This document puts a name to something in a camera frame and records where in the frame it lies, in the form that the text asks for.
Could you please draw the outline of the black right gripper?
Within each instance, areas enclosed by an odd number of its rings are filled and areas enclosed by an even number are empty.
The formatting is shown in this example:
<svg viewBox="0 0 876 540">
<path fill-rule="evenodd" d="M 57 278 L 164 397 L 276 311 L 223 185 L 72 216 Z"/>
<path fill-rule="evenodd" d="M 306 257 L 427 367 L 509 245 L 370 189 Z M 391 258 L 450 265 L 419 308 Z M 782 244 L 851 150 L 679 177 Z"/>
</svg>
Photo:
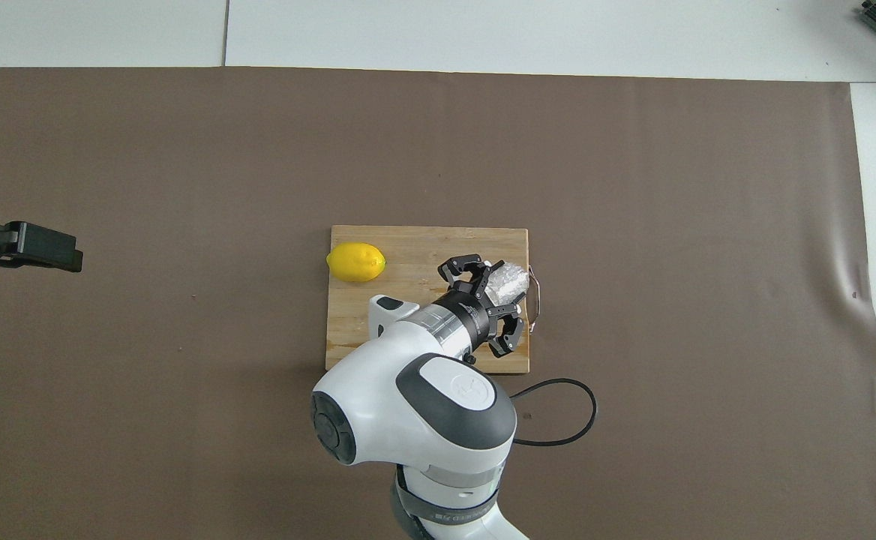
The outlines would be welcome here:
<svg viewBox="0 0 876 540">
<path fill-rule="evenodd" d="M 494 356 L 513 353 L 525 328 L 521 306 L 515 303 L 486 307 L 480 300 L 503 300 L 495 274 L 506 261 L 495 263 L 479 255 L 453 256 L 437 267 L 447 291 L 431 303 L 442 320 L 433 332 L 446 356 L 475 353 L 487 342 Z"/>
</svg>

